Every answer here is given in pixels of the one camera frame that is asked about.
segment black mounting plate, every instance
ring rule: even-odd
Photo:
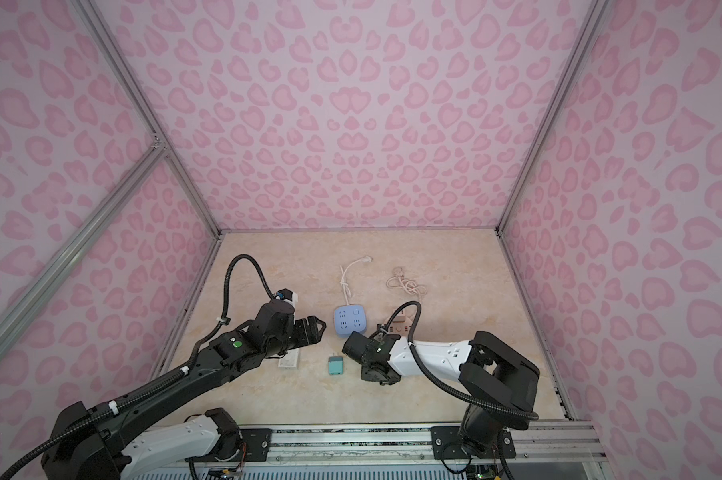
[[[265,462],[267,453],[270,450],[270,435],[273,431],[270,428],[241,428],[241,437],[247,444],[247,462]],[[241,452],[228,459],[227,462],[239,462]],[[196,457],[196,462],[218,462],[211,455]]]
[[[502,453],[506,458],[515,458],[515,446],[510,432],[503,430],[500,438]],[[505,443],[506,438],[510,440],[510,443]],[[431,427],[430,445],[433,447],[433,458],[436,460],[468,458],[468,455],[460,448],[459,427]]]

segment pink wall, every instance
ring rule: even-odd
[[[620,1],[509,244],[619,478],[722,478],[722,2]]]
[[[589,4],[98,2],[234,229],[495,225]]]
[[[65,0],[0,2],[0,315],[148,141]]]
[[[0,473],[49,437],[62,408],[146,381],[209,245],[159,164],[1,362]],[[43,477],[38,461],[23,473]]]

